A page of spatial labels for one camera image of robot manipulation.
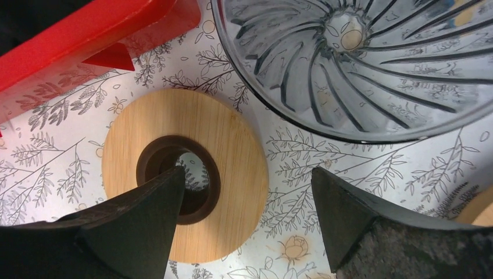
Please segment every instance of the flower illustration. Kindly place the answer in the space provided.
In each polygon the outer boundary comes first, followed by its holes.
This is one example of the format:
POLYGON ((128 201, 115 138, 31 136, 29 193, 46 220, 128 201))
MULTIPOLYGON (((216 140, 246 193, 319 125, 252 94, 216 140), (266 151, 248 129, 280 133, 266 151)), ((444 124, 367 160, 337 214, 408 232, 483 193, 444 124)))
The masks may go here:
POLYGON ((197 35, 195 43, 198 43, 204 34, 207 39, 213 40, 214 37, 211 35, 211 33, 213 33, 214 31, 216 31, 216 25, 214 24, 214 22, 212 20, 206 20, 202 24, 202 32, 197 35))
POLYGON ((118 99, 118 97, 115 97, 115 102, 112 104, 112 106, 108 109, 108 112, 113 112, 119 115, 122 110, 123 110, 123 103, 127 102, 127 99, 118 99))
POLYGON ((87 208, 87 205, 85 203, 81 203, 78 205, 78 207, 76 208, 76 211, 81 211, 81 210, 84 210, 87 208))
POLYGON ((290 264, 294 264, 295 260, 308 255, 308 242, 304 237, 295 235, 290 237, 286 243, 280 243, 284 247, 284 253, 278 259, 285 258, 290 261, 290 264))
POLYGON ((103 148, 105 147, 105 144, 99 144, 95 141, 89 141, 90 144, 93 144, 95 146, 97 146, 98 148, 96 149, 96 156, 99 157, 99 158, 102 158, 103 157, 103 148))

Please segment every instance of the white patterned surface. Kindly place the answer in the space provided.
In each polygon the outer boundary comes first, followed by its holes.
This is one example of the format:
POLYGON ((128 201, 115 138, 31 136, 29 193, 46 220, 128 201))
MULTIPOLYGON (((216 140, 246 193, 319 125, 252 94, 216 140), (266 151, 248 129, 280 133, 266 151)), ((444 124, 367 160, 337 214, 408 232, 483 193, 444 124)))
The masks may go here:
POLYGON ((493 116, 407 144, 365 146, 312 135, 245 88, 217 38, 210 4, 202 6, 199 27, 161 47, 162 54, 142 55, 135 72, 111 71, 0 126, 1 225, 56 220, 104 201, 101 155, 112 121, 133 100, 171 87, 214 95, 248 119, 263 141, 270 193, 258 229, 236 252, 212 263, 170 262, 166 278, 331 278, 309 187, 315 166, 448 219, 491 184, 493 116))

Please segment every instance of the red box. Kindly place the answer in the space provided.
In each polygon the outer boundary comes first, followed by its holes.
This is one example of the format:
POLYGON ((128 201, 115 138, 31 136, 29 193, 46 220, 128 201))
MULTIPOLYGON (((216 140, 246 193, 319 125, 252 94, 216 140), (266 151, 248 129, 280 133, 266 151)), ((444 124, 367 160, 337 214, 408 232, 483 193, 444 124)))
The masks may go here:
POLYGON ((0 123, 198 25, 197 0, 93 0, 0 57, 0 123))

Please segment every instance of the line drawing of branch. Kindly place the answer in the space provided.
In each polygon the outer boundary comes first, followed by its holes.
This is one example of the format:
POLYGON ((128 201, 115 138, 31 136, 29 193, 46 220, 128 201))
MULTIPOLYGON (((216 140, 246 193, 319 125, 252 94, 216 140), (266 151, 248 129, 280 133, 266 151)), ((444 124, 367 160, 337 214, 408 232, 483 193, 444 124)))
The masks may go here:
POLYGON ((315 229, 319 233, 321 233, 317 211, 315 211, 315 210, 308 211, 308 215, 306 217, 305 224, 303 225, 302 228, 305 229, 305 235, 308 235, 308 232, 313 233, 315 231, 315 229))
POLYGON ((406 183, 405 191, 409 190, 411 195, 414 195, 416 184, 421 184, 422 189, 429 188, 428 190, 421 192, 421 195, 423 195, 423 198, 421 199, 422 202, 425 200, 430 202, 432 195, 437 202, 440 202, 441 198, 437 187, 439 187, 445 195, 448 195, 447 183, 456 183, 458 175, 461 177, 464 176, 463 169, 461 168, 462 164, 467 164, 471 169, 475 169, 474 164, 468 160, 464 160, 462 156, 464 151, 477 153, 479 150, 469 146, 463 146, 461 138, 462 130, 463 128, 457 133, 454 146, 440 152, 440 155, 450 153, 448 160, 445 160, 441 156, 436 156, 431 159, 431 169, 413 171, 412 174, 415 175, 413 175, 413 180, 406 183))
POLYGON ((150 84, 153 84, 152 79, 154 78, 153 74, 158 72, 162 72, 166 67, 164 62, 166 58, 165 54, 171 54, 172 46, 170 42, 165 42, 162 45, 158 45, 155 48, 151 49, 148 52, 143 53, 137 58, 134 58, 134 63, 139 65, 142 69, 135 74, 134 80, 136 84, 142 84, 146 88, 149 88, 150 84))
POLYGON ((69 165, 69 168, 65 170, 67 178, 58 180, 59 187, 56 190, 57 196, 61 198, 63 198, 63 190, 65 190, 69 203, 78 202, 78 198, 82 197, 80 189, 84 188, 84 183, 87 182, 84 175, 89 174, 88 171, 83 169, 83 164, 89 164, 89 162, 80 159, 76 145, 74 147, 74 160, 69 165))
POLYGON ((36 186, 33 187, 33 190, 36 191, 33 201, 36 202, 35 207, 37 208, 39 205, 44 206, 47 201, 47 195, 51 194, 50 187, 55 186, 53 182, 47 177, 51 176, 53 173, 48 173, 49 168, 44 168, 41 171, 41 175, 37 183, 34 183, 36 186))
POLYGON ((297 230, 298 224, 301 224, 301 218, 305 218, 305 209, 310 208, 313 210, 313 205, 311 201, 313 201, 313 194, 309 191, 311 188, 306 188, 301 191, 299 195, 296 196, 296 199, 290 199, 284 201, 280 206, 280 212, 267 212, 267 217, 265 214, 262 215, 260 220, 261 227, 268 227, 269 229, 265 232, 267 233, 267 238, 269 236, 275 236, 276 234, 283 233, 283 227, 286 231, 291 231, 292 229, 297 230), (287 212, 284 212, 284 205, 289 208, 287 212))
POLYGON ((90 109, 93 105, 98 108, 104 97, 107 95, 107 92, 102 89, 102 85, 108 80, 119 77, 127 73, 119 73, 116 70, 111 70, 104 74, 102 77, 104 78, 95 78, 90 81, 88 84, 83 84, 76 88, 73 91, 68 91, 63 94, 63 98, 56 101, 53 105, 50 105, 49 102, 44 103, 41 106, 38 106, 33 110, 33 115, 29 117, 28 124, 31 126, 31 132, 34 131, 37 127, 39 129, 43 129, 48 122, 49 125, 55 124, 56 126, 60 125, 60 123, 67 119, 69 115, 69 111, 71 110, 79 110, 79 114, 84 114, 90 109), (74 94, 81 93, 79 96, 79 100, 76 100, 72 103, 68 100, 74 94))
MULTIPOLYGON (((40 178, 43 175, 43 173, 45 172, 45 170, 46 170, 46 165, 43 165, 41 167, 40 175, 34 181, 34 185, 38 184, 38 181, 40 180, 40 178)), ((17 194, 16 192, 14 192, 14 195, 9 196, 9 199, 10 199, 10 205, 9 206, 14 206, 17 209, 12 214, 10 214, 10 216, 7 219, 8 222, 10 222, 10 220, 14 216, 16 216, 16 217, 15 217, 14 221, 12 222, 12 224, 17 224, 17 222, 19 221, 19 218, 21 220, 24 220, 24 217, 25 216, 22 215, 21 209, 24 209, 25 210, 25 208, 26 208, 26 201, 28 199, 29 200, 31 199, 30 194, 31 194, 31 192, 34 189, 34 185, 32 187, 29 187, 29 188, 24 189, 24 191, 22 191, 20 194, 17 194)))
POLYGON ((279 165, 279 170, 275 173, 278 176, 284 175, 287 179, 284 183, 293 187, 299 185, 301 182, 306 182, 310 177, 310 171, 317 166, 325 166, 327 169, 331 167, 333 163, 346 156, 353 158, 361 158, 366 161, 370 161, 372 158, 355 155, 351 153, 345 153, 340 150, 335 144, 327 142, 326 140, 315 143, 313 135, 303 135, 301 130, 298 133, 292 135, 291 131, 286 128, 285 136, 278 130, 276 130, 277 137, 270 137, 266 143, 272 145, 273 149, 267 150, 267 158, 271 161, 280 156, 281 161, 285 161, 287 158, 291 159, 291 164, 284 162, 284 165, 279 165), (319 159, 311 163, 312 158, 327 157, 327 159, 319 159))
POLYGON ((28 171, 28 170, 20 170, 19 171, 25 171, 28 173, 25 177, 20 179, 19 181, 15 181, 15 183, 8 187, 7 189, 4 189, 2 192, 0 192, 0 201, 1 201, 1 214, 0 214, 0 221, 3 220, 3 217, 5 216, 5 213, 9 215, 7 219, 8 224, 17 224, 20 221, 24 221, 25 215, 26 215, 26 203, 31 202, 31 201, 36 201, 36 206, 44 206, 44 203, 46 202, 46 197, 48 194, 51 193, 51 190, 49 190, 50 187, 53 187, 53 183, 48 179, 49 176, 51 176, 52 173, 49 173, 49 167, 48 165, 55 161, 57 158, 77 146, 83 139, 77 141, 74 145, 70 146, 66 150, 58 150, 59 154, 57 154, 54 158, 52 158, 50 161, 44 163, 42 166, 40 166, 38 169, 34 171, 28 171), (30 185, 29 187, 25 187, 22 185, 23 182, 28 180, 30 177, 32 177, 33 174, 38 173, 39 175, 37 176, 35 182, 30 185), (36 190, 36 195, 34 199, 31 197, 31 193, 33 190, 36 190))
POLYGON ((405 149, 405 148, 408 148, 408 147, 410 147, 410 146, 413 146, 413 145, 415 145, 415 144, 418 144, 418 143, 420 143, 420 142, 422 142, 422 141, 424 141, 424 139, 421 139, 421 140, 418 140, 418 141, 412 142, 412 143, 407 144, 407 145, 405 145, 405 146, 403 146, 403 147, 400 147, 400 148, 398 148, 398 149, 396 149, 396 150, 394 150, 394 151, 387 152, 387 153, 385 153, 385 154, 382 154, 382 155, 380 155, 380 156, 377 156, 377 157, 375 157, 375 158, 372 158, 371 160, 369 160, 369 161, 367 161, 367 162, 363 162, 363 163, 355 164, 355 165, 353 165, 353 166, 351 166, 351 167, 348 167, 348 168, 346 168, 346 169, 342 169, 342 170, 334 170, 334 174, 340 174, 340 173, 342 173, 342 174, 346 174, 348 171, 350 171, 350 170, 352 170, 352 169, 354 169, 354 168, 356 168, 356 167, 362 166, 362 165, 364 165, 364 164, 366 164, 366 163, 368 163, 368 162, 374 161, 374 160, 376 160, 376 159, 379 159, 379 158, 382 158, 382 157, 385 157, 385 156, 389 156, 390 154, 392 154, 392 153, 394 153, 394 152, 396 152, 396 151, 401 151, 401 150, 403 150, 403 149, 405 149))
POLYGON ((233 87, 235 89, 235 95, 229 97, 229 100, 233 101, 233 107, 237 112, 243 113, 240 106, 243 104, 248 105, 248 88, 242 82, 236 83, 233 87))
POLYGON ((369 188, 366 187, 365 190, 373 195, 378 195, 380 198, 383 197, 383 192, 387 191, 388 186, 392 189, 395 189, 395 183, 392 180, 396 176, 400 179, 404 179, 402 173, 394 168, 400 164, 407 163, 406 161, 396 161, 396 159, 401 158, 404 155, 397 155, 397 151, 393 151, 390 153, 389 157, 386 158, 382 163, 380 163, 377 167, 375 167, 370 173, 362 178, 349 178, 342 177, 342 179, 350 182, 354 186, 358 186, 362 182, 371 183, 369 188))
POLYGON ((209 95, 216 95, 217 90, 222 91, 226 81, 232 77, 234 69, 223 53, 223 48, 220 44, 216 48, 213 46, 210 48, 211 51, 200 51, 199 54, 195 55, 199 61, 199 65, 204 65, 200 78, 196 78, 193 81, 184 76, 183 70, 180 70, 172 76, 164 76, 162 78, 163 86, 170 85, 172 88, 201 90, 209 95), (213 77, 208 77, 209 70, 216 67, 222 67, 223 72, 213 77))
POLYGON ((32 173, 30 170, 18 169, 13 164, 5 160, 0 161, 0 174, 4 174, 0 177, 0 190, 7 186, 7 178, 14 177, 18 172, 32 173))
POLYGON ((55 147, 55 139, 53 139, 53 137, 50 137, 48 133, 43 133, 43 131, 36 135, 33 134, 33 136, 29 138, 29 140, 33 142, 33 145, 35 145, 37 148, 53 149, 59 151, 59 149, 55 147))
POLYGON ((39 166, 43 164, 43 155, 45 151, 61 152, 54 146, 54 139, 48 133, 38 133, 29 139, 31 144, 17 146, 11 156, 14 157, 15 163, 21 166, 30 167, 31 165, 39 166))

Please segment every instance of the bamboo coaster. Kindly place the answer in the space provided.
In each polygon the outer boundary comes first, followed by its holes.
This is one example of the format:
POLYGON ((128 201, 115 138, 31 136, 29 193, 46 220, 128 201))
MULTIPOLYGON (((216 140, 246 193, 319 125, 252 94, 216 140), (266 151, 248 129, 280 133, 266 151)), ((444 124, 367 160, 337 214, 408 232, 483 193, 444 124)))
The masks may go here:
POLYGON ((103 183, 113 198, 174 166, 186 152, 201 158, 209 186, 185 191, 170 259, 209 262, 250 237, 267 200, 265 154, 239 113, 189 90, 160 90, 135 100, 106 137, 103 183))

